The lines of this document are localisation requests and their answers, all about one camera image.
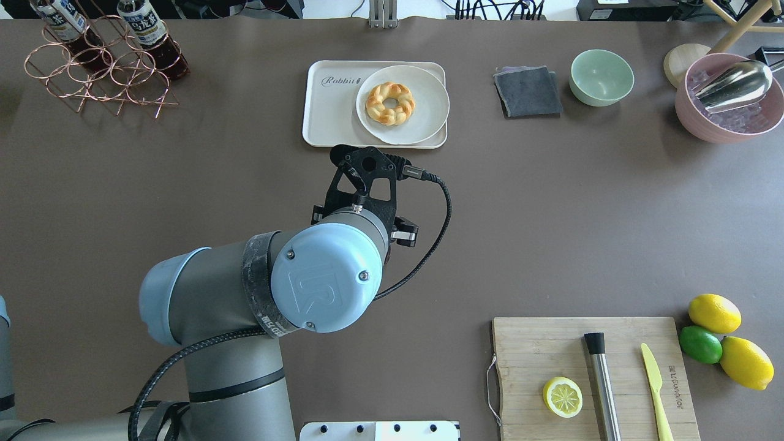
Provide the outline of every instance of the ur logo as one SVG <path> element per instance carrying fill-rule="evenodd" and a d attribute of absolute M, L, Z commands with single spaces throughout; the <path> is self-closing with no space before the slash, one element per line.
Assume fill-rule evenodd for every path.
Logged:
<path fill-rule="evenodd" d="M 297 310 L 307 314 L 313 307 L 334 308 L 343 304 L 338 279 L 330 264 L 298 268 L 289 273 Z"/>

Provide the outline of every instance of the brown table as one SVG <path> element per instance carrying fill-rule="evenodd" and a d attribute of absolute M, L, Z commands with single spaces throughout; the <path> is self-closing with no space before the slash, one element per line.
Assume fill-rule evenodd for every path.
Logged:
<path fill-rule="evenodd" d="M 784 129 L 740 145 L 687 133 L 661 65 L 705 24 L 466 23 L 232 18 L 171 23 L 193 74 L 158 121 L 70 113 L 22 71 L 37 21 L 0 21 L 0 293 L 13 317 L 22 418 L 69 421 L 133 401 L 170 353 L 137 311 L 147 270 L 199 246 L 308 224 L 334 168 L 301 137 L 305 80 L 317 60 L 430 60 L 446 70 L 449 138 L 396 151 L 441 175 L 452 227 L 415 279 L 332 335 L 286 337 L 297 430 L 307 421 L 454 419 L 463 439 L 497 437 L 485 400 L 496 316 L 662 316 L 722 293 L 737 335 L 784 366 Z M 781 46 L 748 35 L 732 50 Z M 568 91 L 585 49 L 624 56 L 636 76 L 620 104 L 589 108 Z M 503 65 L 558 73 L 560 117 L 507 120 L 492 84 Z M 388 286 L 434 239 L 435 185 L 407 180 L 400 215 L 421 227 L 395 248 Z M 702 438 L 777 439 L 784 382 L 742 388 L 687 359 Z M 154 399 L 185 399 L 181 368 Z"/>

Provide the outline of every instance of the bottle label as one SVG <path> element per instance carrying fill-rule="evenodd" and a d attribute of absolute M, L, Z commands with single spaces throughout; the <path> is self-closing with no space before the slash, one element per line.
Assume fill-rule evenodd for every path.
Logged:
<path fill-rule="evenodd" d="M 76 10 L 70 0 L 52 0 L 52 6 L 62 17 L 81 34 L 87 27 L 87 20 Z"/>
<path fill-rule="evenodd" d="M 63 42 L 70 42 L 79 38 L 79 31 L 77 31 L 70 23 L 68 23 L 52 6 L 46 5 L 38 7 L 36 12 L 52 29 L 54 35 Z"/>
<path fill-rule="evenodd" d="M 166 36 L 166 26 L 149 2 L 145 2 L 139 10 L 132 13 L 118 13 L 128 22 L 131 31 L 143 45 L 152 46 Z"/>

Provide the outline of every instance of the folded napkin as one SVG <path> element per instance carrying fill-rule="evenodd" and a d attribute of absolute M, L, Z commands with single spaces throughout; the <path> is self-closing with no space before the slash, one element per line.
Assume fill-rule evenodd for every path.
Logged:
<path fill-rule="evenodd" d="M 548 115 L 564 110 L 555 72 L 548 71 L 547 66 L 501 67 L 493 78 L 507 117 Z"/>

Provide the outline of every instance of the lemon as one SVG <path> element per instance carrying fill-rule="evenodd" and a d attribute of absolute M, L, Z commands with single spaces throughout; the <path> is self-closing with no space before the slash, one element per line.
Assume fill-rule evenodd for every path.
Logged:
<path fill-rule="evenodd" d="M 544 403 L 559 417 L 571 418 L 583 408 L 580 387 L 566 377 L 553 377 L 542 390 Z"/>
<path fill-rule="evenodd" d="M 763 391 L 773 379 L 773 363 L 768 354 L 745 338 L 725 337 L 719 363 L 724 372 L 741 386 Z"/>
<path fill-rule="evenodd" d="M 688 305 L 688 316 L 695 325 L 714 333 L 734 332 L 740 326 L 738 307 L 717 294 L 694 297 Z"/>

